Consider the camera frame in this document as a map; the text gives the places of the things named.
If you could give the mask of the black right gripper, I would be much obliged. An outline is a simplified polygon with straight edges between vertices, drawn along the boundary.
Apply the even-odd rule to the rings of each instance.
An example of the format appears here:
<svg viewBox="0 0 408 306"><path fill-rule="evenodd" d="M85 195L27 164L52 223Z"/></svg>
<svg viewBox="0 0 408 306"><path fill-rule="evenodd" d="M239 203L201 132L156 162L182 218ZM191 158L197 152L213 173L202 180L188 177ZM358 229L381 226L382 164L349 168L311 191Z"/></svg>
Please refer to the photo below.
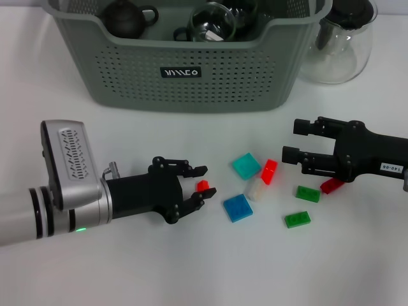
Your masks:
<svg viewBox="0 0 408 306"><path fill-rule="evenodd" d="M361 121L346 122L326 117L318 117L314 122L295 119L293 133L335 139L333 155L282 148L282 162L300 163L303 174L334 175L343 182L353 182L364 174L405 180L406 138L373 133Z"/></svg>

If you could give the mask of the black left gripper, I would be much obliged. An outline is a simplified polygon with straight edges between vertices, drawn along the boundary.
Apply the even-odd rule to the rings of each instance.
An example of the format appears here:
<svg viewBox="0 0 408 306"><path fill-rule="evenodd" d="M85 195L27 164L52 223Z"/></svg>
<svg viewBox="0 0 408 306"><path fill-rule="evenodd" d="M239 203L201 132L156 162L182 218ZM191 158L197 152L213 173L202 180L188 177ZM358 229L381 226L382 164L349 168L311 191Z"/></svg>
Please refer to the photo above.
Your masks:
<svg viewBox="0 0 408 306"><path fill-rule="evenodd" d="M215 187L195 192L183 200L179 177L203 177L206 166L193 167L186 159L165 159L157 156L143 175L107 180L112 199L112 218L155 212L168 224L175 224L205 204L217 192Z"/></svg>

